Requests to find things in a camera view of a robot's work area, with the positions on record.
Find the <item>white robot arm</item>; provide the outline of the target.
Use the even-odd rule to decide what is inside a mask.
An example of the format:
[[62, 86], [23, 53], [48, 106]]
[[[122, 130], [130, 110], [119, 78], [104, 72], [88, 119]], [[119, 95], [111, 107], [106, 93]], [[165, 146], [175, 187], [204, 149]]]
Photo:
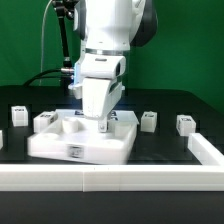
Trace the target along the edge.
[[121, 98], [122, 77], [133, 46], [142, 47], [156, 34], [153, 0], [80, 0], [74, 7], [74, 30], [81, 54], [74, 65], [73, 92], [84, 117], [105, 132], [109, 114]]

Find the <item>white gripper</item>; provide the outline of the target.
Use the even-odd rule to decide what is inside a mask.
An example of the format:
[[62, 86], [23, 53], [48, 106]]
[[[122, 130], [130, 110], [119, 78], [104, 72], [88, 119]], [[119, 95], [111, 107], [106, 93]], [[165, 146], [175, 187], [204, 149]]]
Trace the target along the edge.
[[82, 107], [87, 119], [100, 120], [98, 131], [106, 132], [105, 118], [121, 98], [122, 83], [108, 79], [85, 78], [82, 83]]

